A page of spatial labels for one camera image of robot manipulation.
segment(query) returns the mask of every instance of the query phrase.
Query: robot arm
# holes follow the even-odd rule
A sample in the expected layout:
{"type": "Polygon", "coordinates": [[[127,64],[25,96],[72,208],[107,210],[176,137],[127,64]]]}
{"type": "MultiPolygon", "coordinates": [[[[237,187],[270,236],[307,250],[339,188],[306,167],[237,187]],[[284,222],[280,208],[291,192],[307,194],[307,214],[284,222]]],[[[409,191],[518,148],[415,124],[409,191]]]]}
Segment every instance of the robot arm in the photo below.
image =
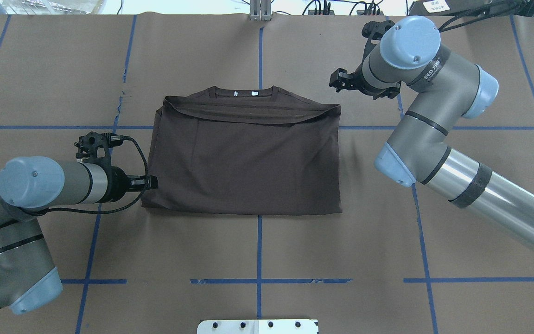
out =
{"type": "Polygon", "coordinates": [[[329,85],[393,98],[400,82],[419,94],[384,144],[375,166],[402,186],[421,182],[460,208],[491,219],[534,250],[534,195],[489,167],[445,144],[460,117],[475,118],[490,106],[498,82],[441,44],[434,23],[407,17],[368,23],[358,70],[338,69],[329,85]],[[380,40],[370,45],[372,39],[380,40]]]}
{"type": "MultiPolygon", "coordinates": [[[[131,140],[92,132],[76,142],[78,161],[20,157],[1,170],[0,308],[9,306],[21,315],[51,302],[62,291],[36,216],[55,211],[47,209],[51,206],[107,203],[117,201],[126,192],[141,195],[158,187],[147,167],[146,175],[140,177],[127,176],[111,165],[110,149],[125,139],[131,140]]],[[[140,155],[147,166],[141,151],[140,155]]]]}

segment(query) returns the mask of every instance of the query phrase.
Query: white bracket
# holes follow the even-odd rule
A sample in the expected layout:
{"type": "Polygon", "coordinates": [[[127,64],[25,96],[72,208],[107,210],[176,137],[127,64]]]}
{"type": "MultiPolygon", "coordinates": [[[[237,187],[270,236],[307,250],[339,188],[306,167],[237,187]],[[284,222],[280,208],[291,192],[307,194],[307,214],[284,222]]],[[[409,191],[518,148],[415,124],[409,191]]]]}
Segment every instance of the white bracket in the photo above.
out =
{"type": "Polygon", "coordinates": [[[197,334],[318,334],[312,319],[202,321],[197,334]]]}
{"type": "Polygon", "coordinates": [[[271,0],[249,0],[251,21],[271,21],[271,0]]]}

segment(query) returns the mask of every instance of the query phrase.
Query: white plate with holes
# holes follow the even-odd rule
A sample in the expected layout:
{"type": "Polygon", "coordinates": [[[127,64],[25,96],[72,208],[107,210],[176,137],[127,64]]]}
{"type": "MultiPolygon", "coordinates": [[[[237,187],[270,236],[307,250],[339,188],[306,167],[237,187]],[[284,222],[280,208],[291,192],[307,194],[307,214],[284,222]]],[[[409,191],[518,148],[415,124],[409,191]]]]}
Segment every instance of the white plate with holes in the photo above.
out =
{"type": "Polygon", "coordinates": [[[318,321],[311,319],[263,319],[202,321],[197,334],[318,334],[318,321]]]}

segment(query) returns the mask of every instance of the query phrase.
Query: light blue joint cap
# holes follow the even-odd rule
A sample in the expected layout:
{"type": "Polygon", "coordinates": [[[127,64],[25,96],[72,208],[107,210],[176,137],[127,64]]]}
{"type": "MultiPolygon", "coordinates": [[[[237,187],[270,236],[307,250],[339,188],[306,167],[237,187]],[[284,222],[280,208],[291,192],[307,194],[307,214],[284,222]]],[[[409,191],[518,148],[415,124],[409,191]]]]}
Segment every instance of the light blue joint cap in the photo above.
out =
{"type": "Polygon", "coordinates": [[[401,186],[408,187],[416,181],[413,174],[411,174],[411,171],[409,171],[409,168],[405,166],[403,160],[399,158],[388,142],[384,143],[384,147],[376,157],[375,167],[380,173],[390,177],[390,179],[401,184],[401,186]]]}
{"type": "Polygon", "coordinates": [[[9,306],[15,315],[23,315],[30,311],[52,302],[61,294],[63,285],[57,267],[49,271],[36,284],[32,285],[28,291],[18,298],[13,304],[9,306]]]}
{"type": "Polygon", "coordinates": [[[490,76],[481,66],[475,65],[479,68],[479,88],[477,89],[477,95],[475,96],[475,100],[473,100],[473,104],[471,104],[471,108],[462,116],[469,119],[483,114],[486,108],[494,102],[500,89],[496,78],[490,76]]]}
{"type": "Polygon", "coordinates": [[[440,48],[440,32],[423,16],[409,16],[394,25],[380,40],[380,55],[399,70],[427,65],[440,48]]]}
{"type": "Polygon", "coordinates": [[[63,168],[44,156],[13,158],[0,171],[0,196],[13,206],[46,206],[57,198],[64,184],[63,168]]]}

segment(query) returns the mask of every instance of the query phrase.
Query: dark brown t-shirt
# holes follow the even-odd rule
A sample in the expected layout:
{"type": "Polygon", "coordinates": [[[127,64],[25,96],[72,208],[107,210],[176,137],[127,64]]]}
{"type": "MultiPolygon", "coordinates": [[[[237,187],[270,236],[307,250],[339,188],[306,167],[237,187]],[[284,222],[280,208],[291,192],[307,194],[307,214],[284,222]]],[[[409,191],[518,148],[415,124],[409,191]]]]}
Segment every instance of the dark brown t-shirt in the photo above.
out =
{"type": "Polygon", "coordinates": [[[143,207],[231,214],[341,212],[340,107],[284,89],[212,87],[157,110],[143,207]]]}

